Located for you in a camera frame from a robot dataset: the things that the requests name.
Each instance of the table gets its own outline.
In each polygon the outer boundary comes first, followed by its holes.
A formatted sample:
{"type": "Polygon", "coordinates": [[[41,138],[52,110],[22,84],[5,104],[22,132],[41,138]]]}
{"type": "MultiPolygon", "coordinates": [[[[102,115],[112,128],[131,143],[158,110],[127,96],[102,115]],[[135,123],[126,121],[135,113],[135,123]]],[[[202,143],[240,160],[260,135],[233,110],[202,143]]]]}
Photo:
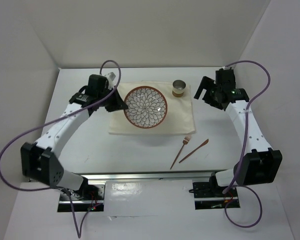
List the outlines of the table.
{"type": "MultiPolygon", "coordinates": [[[[164,81],[181,79],[191,87],[195,95],[203,76],[215,78],[219,67],[177,68],[123,68],[122,82],[164,81]]],[[[114,72],[105,68],[103,74],[114,72]]],[[[46,122],[58,118],[66,108],[71,96],[88,83],[91,74],[99,69],[61,69],[57,78],[46,122]]],[[[203,100],[192,99],[196,134],[183,149],[180,159],[209,139],[186,161],[176,164],[174,171],[224,170],[238,162],[241,144],[228,115],[211,107],[203,100]]],[[[65,145],[59,161],[65,169],[79,174],[131,173],[169,171],[184,136],[123,136],[110,135],[111,113],[100,108],[80,126],[65,145]]]]}

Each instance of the wooden fork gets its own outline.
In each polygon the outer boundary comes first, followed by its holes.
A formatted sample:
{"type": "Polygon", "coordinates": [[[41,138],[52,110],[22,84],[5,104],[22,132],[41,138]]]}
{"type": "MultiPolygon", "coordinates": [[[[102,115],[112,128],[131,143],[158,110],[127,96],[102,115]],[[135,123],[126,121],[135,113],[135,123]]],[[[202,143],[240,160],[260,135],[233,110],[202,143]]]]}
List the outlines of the wooden fork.
{"type": "Polygon", "coordinates": [[[184,148],[185,145],[188,144],[188,142],[190,141],[190,139],[191,139],[191,134],[185,136],[185,138],[183,139],[183,142],[182,142],[183,145],[182,145],[180,151],[178,152],[178,154],[176,155],[176,157],[175,157],[175,159],[174,159],[174,161],[173,161],[173,163],[172,163],[172,165],[171,165],[171,167],[170,167],[170,170],[171,170],[172,167],[175,165],[175,163],[176,163],[176,161],[177,161],[177,159],[178,159],[178,157],[179,157],[179,155],[180,155],[182,149],[184,148]]]}

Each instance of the wooden utensil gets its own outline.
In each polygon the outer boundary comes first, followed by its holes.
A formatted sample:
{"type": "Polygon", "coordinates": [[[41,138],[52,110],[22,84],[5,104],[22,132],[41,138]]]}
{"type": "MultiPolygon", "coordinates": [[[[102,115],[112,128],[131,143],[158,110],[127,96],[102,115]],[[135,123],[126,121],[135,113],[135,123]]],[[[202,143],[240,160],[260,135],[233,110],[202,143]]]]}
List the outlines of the wooden utensil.
{"type": "Polygon", "coordinates": [[[182,149],[184,148],[185,145],[188,144],[188,142],[190,141],[190,139],[191,139],[191,134],[185,136],[185,138],[183,139],[183,142],[182,142],[183,145],[182,145],[182,147],[180,148],[180,151],[178,152],[178,154],[176,155],[176,157],[175,157],[175,159],[174,159],[174,161],[173,161],[173,163],[172,163],[172,165],[171,165],[171,167],[170,167],[170,170],[171,170],[172,167],[175,165],[175,163],[176,163],[176,161],[177,161],[177,159],[178,159],[178,157],[179,157],[179,155],[180,155],[182,149]]]}
{"type": "Polygon", "coordinates": [[[179,163],[182,163],[184,160],[186,160],[188,157],[190,157],[195,151],[197,151],[199,148],[203,147],[204,145],[206,145],[209,142],[209,139],[205,140],[203,143],[201,143],[200,146],[198,146],[195,150],[193,150],[192,152],[190,152],[187,156],[185,156],[184,158],[181,159],[181,161],[179,163]]]}

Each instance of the white table surface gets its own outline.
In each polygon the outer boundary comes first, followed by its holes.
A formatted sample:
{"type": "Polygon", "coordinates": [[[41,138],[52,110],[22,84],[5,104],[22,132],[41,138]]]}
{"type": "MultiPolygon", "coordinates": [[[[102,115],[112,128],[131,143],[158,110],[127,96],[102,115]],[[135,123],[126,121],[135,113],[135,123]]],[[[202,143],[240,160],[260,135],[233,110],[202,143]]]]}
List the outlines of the white table surface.
{"type": "MultiPolygon", "coordinates": [[[[228,115],[201,100],[193,98],[203,76],[215,78],[218,67],[123,68],[122,82],[164,81],[181,79],[191,87],[196,133],[183,149],[180,159],[209,139],[208,145],[176,164],[174,171],[224,170],[238,162],[241,144],[228,115]]],[[[114,72],[106,68],[103,74],[114,72]]],[[[69,99],[88,83],[99,69],[61,69],[46,121],[58,118],[69,99]]],[[[157,172],[168,171],[184,136],[123,136],[110,135],[111,113],[100,108],[80,126],[64,147],[59,160],[63,167],[75,173],[157,172]]]]}
{"type": "MultiPolygon", "coordinates": [[[[293,240],[283,205],[274,184],[252,186],[263,204],[260,223],[243,229],[232,225],[223,209],[195,210],[193,194],[189,186],[180,181],[173,188],[156,187],[157,182],[144,190],[142,205],[134,208],[134,201],[104,200],[104,212],[91,212],[82,227],[82,240],[293,240]],[[149,197],[160,195],[160,199],[149,197]],[[178,196],[182,199],[167,205],[163,196],[178,196]]],[[[38,182],[22,183],[22,188],[43,187],[38,182]]],[[[252,224],[259,216],[256,197],[245,188],[238,188],[241,208],[228,210],[231,218],[242,225],[252,224]]],[[[77,234],[71,212],[57,212],[59,192],[19,192],[6,230],[5,240],[76,240],[77,234]]],[[[77,221],[84,213],[77,212],[77,221]]]]}

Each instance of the decorative plate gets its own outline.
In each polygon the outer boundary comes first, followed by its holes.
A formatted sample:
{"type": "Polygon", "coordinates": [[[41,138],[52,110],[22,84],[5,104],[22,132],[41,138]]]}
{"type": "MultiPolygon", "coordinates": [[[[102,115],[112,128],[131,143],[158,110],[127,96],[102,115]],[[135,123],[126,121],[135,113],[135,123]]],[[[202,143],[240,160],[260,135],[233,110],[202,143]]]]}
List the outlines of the decorative plate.
{"type": "Polygon", "coordinates": [[[150,129],[158,126],[165,119],[168,104],[164,95],[151,86],[138,86],[125,97],[128,109],[124,115],[134,126],[150,129]]]}

